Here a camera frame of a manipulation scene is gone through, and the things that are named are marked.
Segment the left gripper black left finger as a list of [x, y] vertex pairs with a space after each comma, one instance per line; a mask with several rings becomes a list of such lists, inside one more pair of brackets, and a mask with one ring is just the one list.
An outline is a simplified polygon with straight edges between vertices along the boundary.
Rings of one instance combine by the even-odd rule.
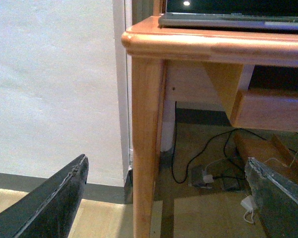
[[0, 212], [0, 238], [67, 238], [83, 197], [89, 169], [81, 154]]

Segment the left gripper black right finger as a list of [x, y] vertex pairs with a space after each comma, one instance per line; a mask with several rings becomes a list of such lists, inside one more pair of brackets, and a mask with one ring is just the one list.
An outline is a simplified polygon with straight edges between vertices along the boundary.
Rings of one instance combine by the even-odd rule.
[[245, 175], [268, 237], [298, 238], [298, 185], [252, 157]]

